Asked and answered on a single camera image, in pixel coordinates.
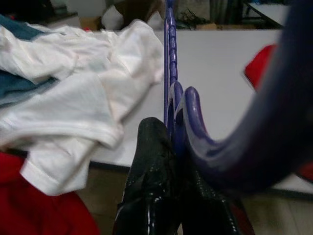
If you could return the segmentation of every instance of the denim fabric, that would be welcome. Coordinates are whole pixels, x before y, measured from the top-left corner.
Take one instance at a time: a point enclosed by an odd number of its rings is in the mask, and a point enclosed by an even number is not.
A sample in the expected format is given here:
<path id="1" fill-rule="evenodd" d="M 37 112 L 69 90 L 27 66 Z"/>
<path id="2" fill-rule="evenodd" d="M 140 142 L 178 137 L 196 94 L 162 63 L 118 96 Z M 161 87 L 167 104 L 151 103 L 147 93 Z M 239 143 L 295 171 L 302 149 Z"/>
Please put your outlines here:
<path id="1" fill-rule="evenodd" d="M 0 25 L 13 33 L 16 38 L 32 40 L 43 32 L 29 27 L 26 23 L 16 22 L 0 14 Z M 0 108 L 21 102 L 33 95 L 49 89 L 57 79 L 49 78 L 40 83 L 33 84 L 31 81 L 17 75 L 0 70 Z"/>
<path id="2" fill-rule="evenodd" d="M 47 81 L 35 85 L 25 78 L 0 70 L 0 108 L 43 93 L 56 84 L 56 81 L 56 78 L 51 77 Z"/>
<path id="3" fill-rule="evenodd" d="M 32 40 L 43 32 L 29 27 L 26 23 L 14 21 L 0 14 L 0 25 L 9 30 L 16 38 L 22 40 Z"/>

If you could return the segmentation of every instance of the pile of clothes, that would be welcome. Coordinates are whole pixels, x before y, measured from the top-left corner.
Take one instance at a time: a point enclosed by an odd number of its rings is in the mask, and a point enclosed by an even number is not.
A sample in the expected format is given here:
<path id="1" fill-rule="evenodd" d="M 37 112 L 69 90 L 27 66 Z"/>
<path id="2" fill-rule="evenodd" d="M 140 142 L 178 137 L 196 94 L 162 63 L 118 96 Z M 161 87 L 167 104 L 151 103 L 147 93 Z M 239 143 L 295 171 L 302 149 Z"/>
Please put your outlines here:
<path id="1" fill-rule="evenodd" d="M 162 77 L 144 22 L 85 32 L 0 15 L 0 148 L 28 152 L 20 173 L 46 195 L 83 188 L 96 143 L 119 144 L 121 120 Z"/>

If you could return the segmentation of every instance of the white table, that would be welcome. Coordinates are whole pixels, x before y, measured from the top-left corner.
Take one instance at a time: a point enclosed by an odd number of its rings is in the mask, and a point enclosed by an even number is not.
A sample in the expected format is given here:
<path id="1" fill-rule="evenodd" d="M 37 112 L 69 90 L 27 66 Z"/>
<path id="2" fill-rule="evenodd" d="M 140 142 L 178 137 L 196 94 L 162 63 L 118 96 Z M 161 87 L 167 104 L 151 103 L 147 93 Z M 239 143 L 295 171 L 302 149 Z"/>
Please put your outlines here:
<path id="1" fill-rule="evenodd" d="M 277 24 L 284 26 L 287 14 L 290 7 L 283 4 L 247 4 L 252 10 L 256 13 L 270 19 L 271 21 L 276 22 Z"/>
<path id="2" fill-rule="evenodd" d="M 279 33 L 278 30 L 177 32 L 179 81 L 184 89 L 193 86 L 198 90 L 204 123 L 211 137 L 225 138 L 240 122 L 255 93 L 243 70 L 262 47 L 277 41 Z M 156 34 L 163 41 L 163 32 Z M 147 117 L 163 119 L 163 84 L 153 86 L 123 121 L 125 137 L 121 145 L 115 150 L 99 146 L 93 161 L 131 166 L 137 128 Z M 302 182 L 294 176 L 275 188 L 313 194 L 313 186 Z"/>

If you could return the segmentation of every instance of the red cloth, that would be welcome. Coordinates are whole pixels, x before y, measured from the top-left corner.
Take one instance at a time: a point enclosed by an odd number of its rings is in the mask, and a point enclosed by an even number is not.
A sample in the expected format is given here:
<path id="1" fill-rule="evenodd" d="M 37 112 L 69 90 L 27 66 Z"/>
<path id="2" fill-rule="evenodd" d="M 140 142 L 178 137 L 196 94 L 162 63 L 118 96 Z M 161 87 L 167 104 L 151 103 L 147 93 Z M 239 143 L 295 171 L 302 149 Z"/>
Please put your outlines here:
<path id="1" fill-rule="evenodd" d="M 275 48 L 276 45 L 270 45 L 260 50 L 245 69 L 246 77 L 256 90 L 261 83 L 262 76 L 268 66 L 271 53 Z M 297 175 L 313 183 L 313 163 L 306 164 L 297 172 Z"/>
<path id="2" fill-rule="evenodd" d="M 0 153 L 0 235 L 99 235 L 75 192 L 47 196 L 19 173 L 23 159 Z"/>
<path id="3" fill-rule="evenodd" d="M 254 59 L 247 65 L 245 75 L 255 89 L 258 88 L 263 73 L 265 72 L 270 55 L 276 48 L 276 45 L 269 45 L 258 52 Z"/>

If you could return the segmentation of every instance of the floor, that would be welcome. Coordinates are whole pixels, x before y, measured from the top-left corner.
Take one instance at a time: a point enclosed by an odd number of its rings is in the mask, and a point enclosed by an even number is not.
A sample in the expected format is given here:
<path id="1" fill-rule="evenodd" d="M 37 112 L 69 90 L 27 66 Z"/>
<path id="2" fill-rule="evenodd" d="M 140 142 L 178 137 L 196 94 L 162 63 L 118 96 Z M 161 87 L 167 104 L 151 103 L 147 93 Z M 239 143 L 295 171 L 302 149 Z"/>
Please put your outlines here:
<path id="1" fill-rule="evenodd" d="M 87 187 L 78 191 L 97 222 L 101 235 L 112 232 L 126 177 L 127 174 L 122 172 L 91 169 Z M 256 195 L 244 199 L 244 205 L 256 235 L 313 234 L 313 201 Z"/>

